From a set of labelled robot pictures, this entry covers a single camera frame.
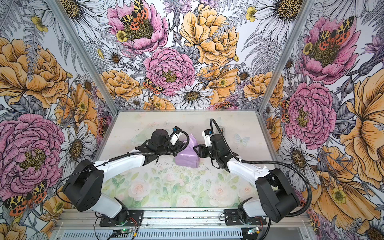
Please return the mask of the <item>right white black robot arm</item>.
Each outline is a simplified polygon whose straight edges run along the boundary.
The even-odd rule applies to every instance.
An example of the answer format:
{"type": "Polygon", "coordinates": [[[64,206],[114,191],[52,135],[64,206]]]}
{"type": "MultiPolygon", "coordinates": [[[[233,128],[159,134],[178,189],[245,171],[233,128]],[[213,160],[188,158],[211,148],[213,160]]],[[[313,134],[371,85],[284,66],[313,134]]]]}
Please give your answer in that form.
{"type": "Polygon", "coordinates": [[[238,205],[238,216],[243,224],[257,217],[267,217],[278,223],[285,217],[294,217],[300,201],[289,186],[284,173],[275,168],[242,163],[238,154],[230,151],[224,137],[212,130],[202,132],[205,143],[194,147],[200,158],[210,158],[212,165],[234,174],[257,189],[258,197],[247,198],[238,205]]]}

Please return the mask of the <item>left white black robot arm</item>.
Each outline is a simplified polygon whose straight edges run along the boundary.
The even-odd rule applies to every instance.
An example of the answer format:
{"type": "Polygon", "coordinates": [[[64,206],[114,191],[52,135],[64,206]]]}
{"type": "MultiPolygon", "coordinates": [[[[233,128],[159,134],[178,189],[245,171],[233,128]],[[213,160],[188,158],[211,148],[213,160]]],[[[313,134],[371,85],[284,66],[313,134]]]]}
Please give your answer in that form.
{"type": "Polygon", "coordinates": [[[104,161],[81,161],[63,186],[64,195],[79,212],[93,211],[110,219],[115,226],[129,220],[127,207],[118,199],[103,193],[104,184],[110,179],[151,162],[161,156],[177,156],[190,143],[190,136],[178,127],[171,134],[157,129],[150,139],[131,152],[104,161]]]}

